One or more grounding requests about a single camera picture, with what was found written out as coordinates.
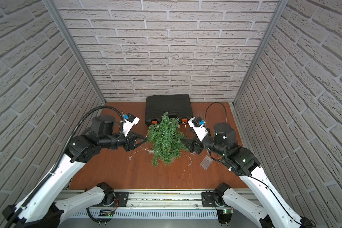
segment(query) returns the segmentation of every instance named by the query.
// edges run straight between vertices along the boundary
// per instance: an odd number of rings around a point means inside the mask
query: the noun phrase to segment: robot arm
[[[5,208],[3,215],[7,220],[13,220],[15,227],[45,228],[57,227],[62,221],[84,208],[103,203],[109,205],[113,199],[113,192],[109,185],[100,183],[93,189],[73,198],[54,202],[57,195],[70,179],[98,153],[102,148],[116,149],[123,147],[125,151],[137,148],[146,142],[146,138],[131,132],[133,125],[139,118],[132,114],[124,115],[122,131],[113,133],[115,118],[109,115],[96,116],[86,134],[73,137],[59,161],[57,169],[53,168],[36,186],[39,188],[34,194]]]
[[[263,207],[243,198],[225,183],[214,190],[216,203],[237,209],[260,228],[314,227],[309,219],[299,216],[285,202],[266,176],[258,159],[250,150],[238,145],[235,131],[227,123],[214,126],[214,138],[200,117],[194,117],[188,123],[196,137],[181,141],[190,152],[200,154],[203,149],[207,149],[223,156],[221,163],[248,185]]]

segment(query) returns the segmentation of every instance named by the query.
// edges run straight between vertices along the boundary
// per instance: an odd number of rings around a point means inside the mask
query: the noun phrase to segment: wooden floor
[[[201,116],[204,119],[205,110],[209,104],[211,103],[192,103],[194,116]],[[223,104],[227,109],[228,123],[237,130],[229,104]],[[147,126],[144,123],[146,103],[108,102],[106,105],[137,116],[140,121],[133,126],[132,131],[144,136],[147,134]],[[117,121],[120,120],[119,116],[110,109],[104,109],[102,114],[112,115],[116,117]],[[208,110],[205,121],[213,132],[214,124],[225,121],[223,107],[220,104],[213,104]],[[185,132],[185,125],[182,124],[181,130]],[[194,134],[187,130],[187,137],[193,138]],[[238,132],[237,140],[241,144]],[[142,148],[152,148],[149,143],[141,146]],[[208,170],[202,168],[200,163],[206,156],[205,150],[200,155],[182,151],[181,157],[172,164],[166,166],[160,162],[158,166],[153,167],[152,154],[142,148],[139,147],[130,152],[125,152],[123,148],[102,149],[100,154],[94,156],[77,172],[72,179],[70,189],[91,189],[103,181],[114,189],[213,189],[222,182],[229,184],[232,188],[247,188],[240,178],[218,162],[213,161]]]

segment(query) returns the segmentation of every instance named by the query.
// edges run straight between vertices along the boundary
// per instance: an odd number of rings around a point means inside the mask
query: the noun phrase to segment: green pine branch
[[[160,123],[148,127],[147,141],[153,143],[153,166],[158,165],[159,160],[168,165],[173,158],[180,157],[181,150],[187,149],[180,141],[185,135],[178,130],[179,120],[170,119],[167,114],[168,112],[163,114]]]

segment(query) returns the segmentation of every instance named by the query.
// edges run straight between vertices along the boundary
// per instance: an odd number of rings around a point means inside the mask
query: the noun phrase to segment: black plastic case
[[[159,123],[165,112],[169,112],[170,118],[178,118],[180,121],[189,121],[193,118],[192,105],[188,94],[155,95],[146,98],[147,126]]]

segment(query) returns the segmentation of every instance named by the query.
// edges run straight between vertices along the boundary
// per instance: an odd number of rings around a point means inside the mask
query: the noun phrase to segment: white brick wallpaper
[[[105,99],[232,102],[277,1],[55,0]]]
[[[98,104],[42,1],[0,0],[0,227]]]
[[[342,227],[342,0],[289,1],[236,110],[294,210]]]

